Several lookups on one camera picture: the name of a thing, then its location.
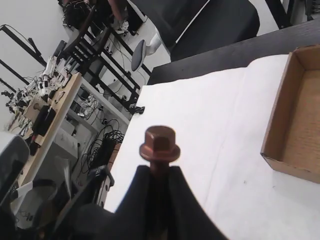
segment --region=black clamp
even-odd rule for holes
[[[133,114],[142,115],[145,112],[145,107],[144,106],[142,106],[142,107],[140,107],[140,106],[132,106],[132,107],[130,107],[130,112],[131,112],[132,115]]]

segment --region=black table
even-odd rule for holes
[[[155,67],[148,85],[247,67],[255,59],[288,54],[297,47],[315,44],[320,44],[319,18]]]

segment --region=white paper sheet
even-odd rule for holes
[[[144,86],[112,168],[105,201],[114,212],[138,165],[145,130],[176,131],[179,165],[196,199],[232,240],[319,239],[320,185],[273,171],[260,156],[288,56],[257,59],[247,68]]]

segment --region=sneaker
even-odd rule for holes
[[[128,28],[129,28],[129,22],[124,20],[123,23],[121,24],[120,28],[121,28],[122,31],[127,32]]]

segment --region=cardboard tray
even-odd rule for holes
[[[320,183],[320,45],[290,53],[261,155],[276,171]]]

